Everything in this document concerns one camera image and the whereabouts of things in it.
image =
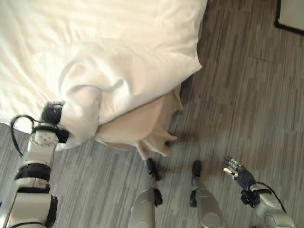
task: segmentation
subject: black frame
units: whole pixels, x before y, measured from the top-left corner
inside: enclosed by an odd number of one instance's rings
[[[279,23],[279,18],[280,18],[280,11],[281,11],[281,0],[277,1],[277,8],[276,8],[276,17],[275,17],[275,27],[279,28],[279,29],[285,29],[287,31],[290,32],[294,32],[297,34],[300,34],[302,36],[304,36],[304,30],[299,30],[297,28],[293,28],[287,25],[283,25]]]

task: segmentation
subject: cream fabric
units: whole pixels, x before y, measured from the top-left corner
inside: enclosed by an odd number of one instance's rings
[[[161,98],[100,126],[95,139],[123,150],[135,146],[143,160],[149,158],[149,151],[168,156],[171,151],[165,143],[177,139],[167,133],[171,116],[175,111],[182,110],[179,91],[180,86]]]

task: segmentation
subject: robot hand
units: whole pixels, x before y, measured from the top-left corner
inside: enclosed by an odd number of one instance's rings
[[[224,167],[224,172],[230,175],[243,190],[248,190],[248,186],[256,182],[253,175],[232,157],[224,158]]]
[[[271,187],[256,182],[247,169],[229,156],[224,159],[224,172],[242,187],[242,202],[254,208],[267,228],[295,228],[294,222]],[[259,188],[258,184],[266,186],[267,189]]]

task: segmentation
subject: white pillow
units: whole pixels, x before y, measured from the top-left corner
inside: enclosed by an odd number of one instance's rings
[[[201,65],[195,57],[109,40],[58,47],[33,57],[65,101],[60,124],[80,142],[97,127],[172,90]]]

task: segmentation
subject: black mechanical hand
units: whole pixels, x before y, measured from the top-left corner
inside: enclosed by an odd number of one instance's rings
[[[230,156],[224,158],[224,172],[232,176],[243,190],[248,190],[248,186],[256,182],[253,175]]]

